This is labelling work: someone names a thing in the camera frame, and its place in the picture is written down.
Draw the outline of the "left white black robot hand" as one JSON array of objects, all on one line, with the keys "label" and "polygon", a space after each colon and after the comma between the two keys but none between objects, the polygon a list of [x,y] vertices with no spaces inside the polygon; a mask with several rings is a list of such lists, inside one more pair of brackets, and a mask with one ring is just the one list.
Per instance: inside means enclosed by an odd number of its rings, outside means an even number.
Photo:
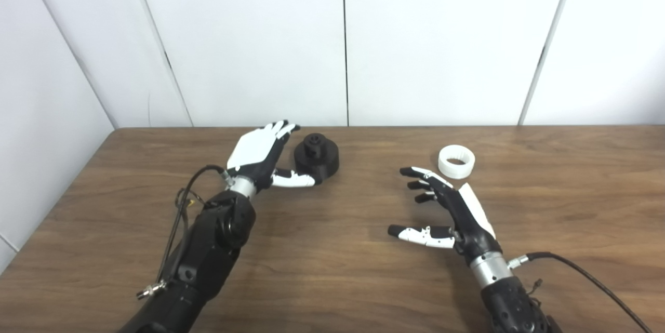
[{"label": "left white black robot hand", "polygon": [[250,196],[269,187],[300,188],[322,184],[323,179],[296,170],[279,169],[276,163],[280,159],[285,144],[292,132],[299,131],[297,123],[288,120],[269,123],[240,137],[227,162],[227,182],[233,191]]}]

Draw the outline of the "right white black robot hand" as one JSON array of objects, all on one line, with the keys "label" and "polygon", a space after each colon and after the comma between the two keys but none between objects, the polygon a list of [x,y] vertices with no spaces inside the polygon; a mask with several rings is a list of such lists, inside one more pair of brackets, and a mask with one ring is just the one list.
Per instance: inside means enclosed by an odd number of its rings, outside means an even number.
[{"label": "right white black robot hand", "polygon": [[456,189],[436,172],[420,167],[402,167],[400,174],[414,178],[407,184],[409,189],[423,189],[423,193],[414,198],[416,203],[439,203],[450,214],[453,225],[407,227],[392,224],[388,229],[390,236],[418,245],[453,249],[464,257],[467,264],[490,252],[503,252],[492,225],[468,184]]}]

